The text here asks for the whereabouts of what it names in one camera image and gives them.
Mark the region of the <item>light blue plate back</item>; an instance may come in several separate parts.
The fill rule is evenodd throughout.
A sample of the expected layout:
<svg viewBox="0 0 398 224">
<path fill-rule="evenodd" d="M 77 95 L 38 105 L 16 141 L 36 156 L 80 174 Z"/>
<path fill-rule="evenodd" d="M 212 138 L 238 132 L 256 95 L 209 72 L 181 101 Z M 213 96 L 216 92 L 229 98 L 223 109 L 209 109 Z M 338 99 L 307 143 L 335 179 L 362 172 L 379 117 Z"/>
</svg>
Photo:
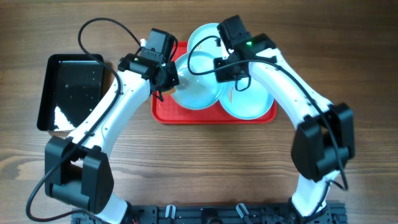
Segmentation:
<svg viewBox="0 0 398 224">
<path fill-rule="evenodd" d="M 204 25 L 200 26 L 199 28 L 197 28 L 192 33 L 192 35 L 190 36 L 190 38 L 188 40 L 187 52 L 190 52 L 192 50 L 192 48 L 199 41 L 204 39 L 205 37 L 208 37 L 211 35 L 220 37 L 217 26 L 218 26 L 218 23 L 209 23 L 209 24 L 204 24 Z M 206 39 L 201 44 L 199 44 L 195 50 L 212 54 L 212 56 L 214 56 L 214 58 L 223 56 L 223 48 L 217 46 L 215 38 Z"/>
</svg>

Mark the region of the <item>green and orange sponge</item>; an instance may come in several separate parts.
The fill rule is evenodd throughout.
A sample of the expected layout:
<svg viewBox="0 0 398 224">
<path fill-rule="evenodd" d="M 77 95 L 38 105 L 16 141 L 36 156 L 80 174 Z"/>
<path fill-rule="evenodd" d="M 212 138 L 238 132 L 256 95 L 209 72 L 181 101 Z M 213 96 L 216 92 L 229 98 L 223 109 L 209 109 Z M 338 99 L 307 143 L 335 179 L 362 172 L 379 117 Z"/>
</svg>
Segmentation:
<svg viewBox="0 0 398 224">
<path fill-rule="evenodd" d="M 175 87 L 173 87 L 173 88 L 170 89 L 170 90 L 163 91 L 162 94 L 163 94 L 163 95 L 171 95 L 171 94 L 174 93 L 174 92 L 176 92 L 176 88 L 175 88 Z"/>
</svg>

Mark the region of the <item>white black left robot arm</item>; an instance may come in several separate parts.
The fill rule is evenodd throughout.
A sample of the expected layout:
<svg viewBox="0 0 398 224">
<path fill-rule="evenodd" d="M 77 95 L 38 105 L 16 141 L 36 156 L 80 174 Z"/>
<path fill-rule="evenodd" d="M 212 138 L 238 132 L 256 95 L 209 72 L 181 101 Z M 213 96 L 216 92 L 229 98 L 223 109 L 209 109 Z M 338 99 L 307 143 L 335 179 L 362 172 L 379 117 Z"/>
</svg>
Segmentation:
<svg viewBox="0 0 398 224">
<path fill-rule="evenodd" d="M 52 137 L 45 147 L 45 194 L 74 206 L 75 213 L 105 223 L 134 223 L 131 204 L 113 192 L 109 156 L 125 125 L 151 94 L 179 84 L 171 60 L 177 39 L 152 29 L 139 54 L 127 54 L 114 73 L 113 86 L 85 121 L 65 139 Z"/>
</svg>

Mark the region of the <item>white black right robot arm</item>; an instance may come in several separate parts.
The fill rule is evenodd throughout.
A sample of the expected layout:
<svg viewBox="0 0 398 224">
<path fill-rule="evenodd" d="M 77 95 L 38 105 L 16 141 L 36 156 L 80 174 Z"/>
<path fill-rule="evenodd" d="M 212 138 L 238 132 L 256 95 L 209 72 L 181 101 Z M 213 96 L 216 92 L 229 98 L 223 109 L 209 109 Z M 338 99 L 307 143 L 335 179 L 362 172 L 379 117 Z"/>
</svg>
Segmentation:
<svg viewBox="0 0 398 224">
<path fill-rule="evenodd" d="M 353 112 L 345 103 L 333 104 L 318 94 L 287 63 L 265 34 L 252 36 L 238 15 L 218 24 L 223 56 L 215 62 L 222 82 L 251 78 L 275 98 L 296 133 L 291 157 L 300 176 L 291 198 L 301 222 L 320 216 L 335 178 L 347 190 L 344 168 L 355 155 Z"/>
</svg>

